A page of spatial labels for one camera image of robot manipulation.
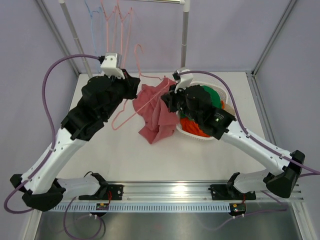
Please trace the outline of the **pink hanger of orange shirt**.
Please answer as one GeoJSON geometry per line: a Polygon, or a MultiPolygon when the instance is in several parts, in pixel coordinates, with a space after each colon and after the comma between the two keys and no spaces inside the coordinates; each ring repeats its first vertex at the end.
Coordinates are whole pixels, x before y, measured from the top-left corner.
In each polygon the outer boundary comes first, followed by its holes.
{"type": "Polygon", "coordinates": [[[104,1],[100,1],[100,6],[102,8],[102,14],[105,20],[105,40],[106,40],[106,51],[112,51],[115,52],[117,49],[117,37],[118,37],[118,21],[122,19],[121,17],[121,10],[120,10],[120,1],[116,0],[115,5],[113,7],[113,10],[110,14],[107,13],[104,1]],[[113,21],[113,32],[112,32],[112,38],[110,35],[110,21],[113,21]]]}

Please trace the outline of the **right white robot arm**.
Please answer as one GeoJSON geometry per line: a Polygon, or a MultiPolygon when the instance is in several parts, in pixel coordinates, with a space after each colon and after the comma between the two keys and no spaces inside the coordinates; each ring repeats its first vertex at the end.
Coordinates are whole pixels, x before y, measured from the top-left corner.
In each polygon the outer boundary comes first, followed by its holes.
{"type": "Polygon", "coordinates": [[[238,148],[265,167],[252,173],[234,173],[226,184],[230,198],[254,191],[269,191],[284,199],[291,196],[305,160],[301,151],[280,149],[242,128],[232,114],[212,105],[210,94],[200,85],[170,90],[161,99],[170,112],[184,114],[208,136],[238,148]]]}

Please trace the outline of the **orange t shirt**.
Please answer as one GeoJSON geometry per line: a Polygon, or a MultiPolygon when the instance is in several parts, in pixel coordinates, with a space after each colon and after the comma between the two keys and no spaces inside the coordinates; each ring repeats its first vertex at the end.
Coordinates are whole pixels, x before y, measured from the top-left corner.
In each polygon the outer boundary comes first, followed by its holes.
{"type": "MultiPolygon", "coordinates": [[[[211,104],[220,109],[225,108],[225,102],[223,100],[211,100],[211,104]]],[[[204,133],[199,125],[191,120],[189,117],[187,117],[185,114],[182,112],[179,112],[179,121],[181,125],[181,129],[189,134],[204,137],[204,138],[209,138],[210,136],[204,133]]]]}

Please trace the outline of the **green t shirt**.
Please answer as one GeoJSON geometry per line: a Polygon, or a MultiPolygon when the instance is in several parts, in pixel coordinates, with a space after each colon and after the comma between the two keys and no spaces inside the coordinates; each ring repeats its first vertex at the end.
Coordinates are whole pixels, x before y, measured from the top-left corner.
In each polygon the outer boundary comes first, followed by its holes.
{"type": "Polygon", "coordinates": [[[179,108],[179,117],[193,120],[195,116],[212,109],[224,109],[224,102],[217,91],[207,85],[192,85],[181,91],[184,97],[179,108]]]}

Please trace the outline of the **beige t shirt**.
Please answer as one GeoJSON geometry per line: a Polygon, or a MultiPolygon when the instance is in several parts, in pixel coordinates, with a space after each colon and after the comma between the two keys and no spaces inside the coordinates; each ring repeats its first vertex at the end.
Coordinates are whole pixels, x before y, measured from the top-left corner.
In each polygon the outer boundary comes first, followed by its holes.
{"type": "Polygon", "coordinates": [[[236,121],[237,118],[236,118],[236,112],[235,112],[234,108],[231,105],[224,102],[223,100],[221,100],[220,103],[221,103],[221,109],[223,110],[222,116],[225,119],[229,119],[229,120],[232,119],[233,121],[236,121]]]}

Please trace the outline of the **pink t shirt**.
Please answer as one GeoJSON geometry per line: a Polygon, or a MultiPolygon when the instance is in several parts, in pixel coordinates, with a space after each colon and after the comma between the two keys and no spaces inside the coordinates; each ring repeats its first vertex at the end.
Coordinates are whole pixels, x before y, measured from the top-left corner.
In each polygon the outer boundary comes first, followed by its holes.
{"type": "Polygon", "coordinates": [[[134,111],[145,122],[139,131],[149,144],[171,137],[179,123],[176,113],[169,112],[161,96],[169,91],[175,82],[165,77],[157,86],[143,84],[137,98],[132,101],[134,111]]]}

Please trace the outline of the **light blue hanger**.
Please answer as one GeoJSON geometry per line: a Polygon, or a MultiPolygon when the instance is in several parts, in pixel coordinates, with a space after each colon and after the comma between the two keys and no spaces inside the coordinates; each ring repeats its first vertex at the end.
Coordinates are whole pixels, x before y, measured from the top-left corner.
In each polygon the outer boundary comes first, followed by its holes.
{"type": "Polygon", "coordinates": [[[88,0],[85,0],[84,4],[90,19],[90,33],[93,51],[95,55],[101,56],[105,53],[103,9],[101,5],[95,8],[90,7],[88,0]]]}

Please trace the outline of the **pink hanger of green shirt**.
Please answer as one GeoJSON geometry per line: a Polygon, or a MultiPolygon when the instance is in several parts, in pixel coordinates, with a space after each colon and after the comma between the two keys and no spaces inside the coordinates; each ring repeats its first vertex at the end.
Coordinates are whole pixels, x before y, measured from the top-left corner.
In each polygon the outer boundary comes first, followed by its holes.
{"type": "Polygon", "coordinates": [[[122,56],[121,67],[124,69],[128,58],[134,10],[131,7],[128,11],[123,12],[119,5],[116,6],[116,10],[117,20],[120,20],[119,51],[122,56]]]}

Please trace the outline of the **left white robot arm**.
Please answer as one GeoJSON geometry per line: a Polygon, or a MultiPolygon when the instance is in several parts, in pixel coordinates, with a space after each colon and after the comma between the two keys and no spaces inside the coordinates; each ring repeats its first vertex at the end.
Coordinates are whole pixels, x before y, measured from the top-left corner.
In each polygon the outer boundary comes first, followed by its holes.
{"type": "Polygon", "coordinates": [[[140,79],[122,70],[124,77],[94,76],[81,89],[81,98],[61,122],[55,137],[39,159],[24,174],[14,174],[11,184],[23,193],[33,210],[47,212],[63,200],[105,200],[109,184],[99,173],[81,178],[58,178],[72,156],[101,130],[123,100],[137,97],[140,79]]]}

